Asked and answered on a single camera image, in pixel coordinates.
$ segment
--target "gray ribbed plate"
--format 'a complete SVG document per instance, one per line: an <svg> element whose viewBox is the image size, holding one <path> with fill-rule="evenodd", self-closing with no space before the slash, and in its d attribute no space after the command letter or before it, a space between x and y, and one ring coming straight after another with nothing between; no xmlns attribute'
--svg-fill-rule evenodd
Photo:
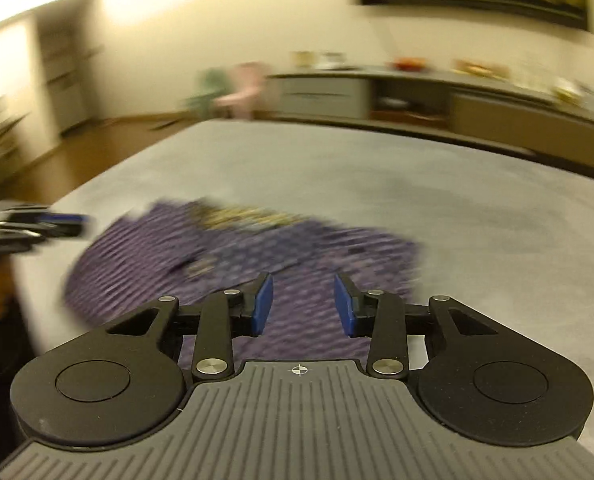
<svg viewBox="0 0 594 480"><path fill-rule="evenodd" d="M352 361L249 362L232 380L198 386L177 418L136 444L68 452L33 442L0 476L594 480L594 457L572 438L531 448L473 442L427 416L403 383L367 377Z"/></svg>

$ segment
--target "crosshair marking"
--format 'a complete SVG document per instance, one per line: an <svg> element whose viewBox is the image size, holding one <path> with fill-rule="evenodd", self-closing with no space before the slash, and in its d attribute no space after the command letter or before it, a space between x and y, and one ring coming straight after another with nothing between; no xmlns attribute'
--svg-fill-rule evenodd
<svg viewBox="0 0 594 480"><path fill-rule="evenodd" d="M306 368L305 366L299 365L299 366L295 366L294 368L291 368L290 371L293 374L301 377L303 374L307 374L310 371L310 368Z"/></svg>

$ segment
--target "green chair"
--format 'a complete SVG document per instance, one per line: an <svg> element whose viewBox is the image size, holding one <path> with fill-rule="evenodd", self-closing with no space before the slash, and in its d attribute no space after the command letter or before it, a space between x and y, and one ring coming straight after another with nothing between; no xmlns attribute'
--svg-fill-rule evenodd
<svg viewBox="0 0 594 480"><path fill-rule="evenodd" d="M202 71L198 77L198 88L199 91L186 99L185 104L186 108L202 121L210 118L214 99L232 92L232 84L228 74L221 68L210 68Z"/></svg>

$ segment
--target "chair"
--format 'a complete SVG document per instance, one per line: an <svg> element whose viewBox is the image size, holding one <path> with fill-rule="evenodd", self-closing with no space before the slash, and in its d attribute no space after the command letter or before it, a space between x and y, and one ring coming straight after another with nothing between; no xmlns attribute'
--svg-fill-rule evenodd
<svg viewBox="0 0 594 480"><path fill-rule="evenodd" d="M186 99L186 108L203 121L210 118L212 102L232 92L232 84L225 70L210 68L199 74L198 87L199 91Z"/></svg>
<svg viewBox="0 0 594 480"><path fill-rule="evenodd" d="M228 108L237 119L251 120L266 86L266 73L266 66L256 61L235 66L231 72L235 92L215 99L213 106Z"/></svg>

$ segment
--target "black circular housing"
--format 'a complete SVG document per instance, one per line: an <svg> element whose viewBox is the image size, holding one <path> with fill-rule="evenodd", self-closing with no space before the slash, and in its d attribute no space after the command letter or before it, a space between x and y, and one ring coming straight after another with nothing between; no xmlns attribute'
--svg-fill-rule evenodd
<svg viewBox="0 0 594 480"><path fill-rule="evenodd" d="M97 328L29 362L10 388L24 431L55 444L96 447L162 423L186 392L176 362L158 348L175 308L128 314L118 329Z"/></svg>
<svg viewBox="0 0 594 480"><path fill-rule="evenodd" d="M452 430L513 447L578 437L593 401L578 366L518 334L452 340L421 371L418 394Z"/></svg>
<svg viewBox="0 0 594 480"><path fill-rule="evenodd" d="M69 366L57 376L56 387L79 402L112 399L130 384L130 371L112 361L84 361Z"/></svg>

